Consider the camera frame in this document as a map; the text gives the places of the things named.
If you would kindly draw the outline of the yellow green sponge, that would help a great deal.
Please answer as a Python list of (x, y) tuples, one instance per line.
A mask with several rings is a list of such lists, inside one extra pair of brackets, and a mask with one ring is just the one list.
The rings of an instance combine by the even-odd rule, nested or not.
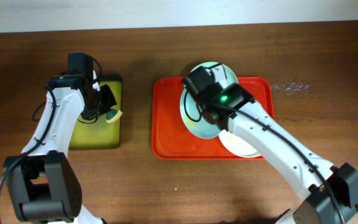
[(118, 109), (110, 109), (106, 113), (106, 122), (107, 123), (114, 123), (122, 116), (122, 111)]

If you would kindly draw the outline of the mint green plate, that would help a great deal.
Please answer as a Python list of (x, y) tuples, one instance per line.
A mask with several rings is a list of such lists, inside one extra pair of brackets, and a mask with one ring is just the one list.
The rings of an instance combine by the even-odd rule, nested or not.
[(207, 73), (214, 78), (214, 82), (219, 83), (223, 88), (232, 83), (238, 83), (235, 73), (225, 64), (219, 62), (203, 62), (194, 67), (190, 72), (194, 72), (199, 67), (206, 68)]

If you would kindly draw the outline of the light blue plate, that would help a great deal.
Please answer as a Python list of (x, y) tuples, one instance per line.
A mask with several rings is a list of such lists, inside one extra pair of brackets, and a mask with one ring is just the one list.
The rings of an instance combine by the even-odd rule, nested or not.
[(201, 115), (202, 109), (187, 90), (183, 90), (180, 98), (180, 114), (189, 132), (201, 139), (212, 139), (221, 130), (214, 124), (208, 123)]

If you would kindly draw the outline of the white plate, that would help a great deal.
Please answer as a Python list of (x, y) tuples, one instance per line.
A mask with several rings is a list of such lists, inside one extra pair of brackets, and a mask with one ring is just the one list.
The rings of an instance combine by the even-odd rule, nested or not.
[(218, 136), (222, 145), (236, 156), (243, 158), (255, 158), (261, 156), (261, 154), (248, 142), (245, 142), (233, 133), (221, 131)]

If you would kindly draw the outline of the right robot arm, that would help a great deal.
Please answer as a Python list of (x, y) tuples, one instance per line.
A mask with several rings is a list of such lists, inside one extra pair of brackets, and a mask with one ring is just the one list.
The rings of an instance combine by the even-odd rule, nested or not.
[(302, 201), (276, 223), (347, 223), (358, 213), (358, 171), (309, 150), (283, 129), (243, 87), (189, 87), (202, 116), (248, 142), (290, 184)]

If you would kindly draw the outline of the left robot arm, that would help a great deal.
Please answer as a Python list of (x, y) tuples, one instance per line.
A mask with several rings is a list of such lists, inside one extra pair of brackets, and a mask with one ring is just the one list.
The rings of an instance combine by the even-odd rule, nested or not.
[(100, 85), (94, 70), (53, 77), (45, 87), (44, 112), (28, 144), (18, 156), (7, 157), (0, 184), (6, 184), (16, 217), (31, 223), (104, 223), (82, 203), (81, 186), (67, 159), (81, 118), (107, 123), (122, 113), (108, 85)]

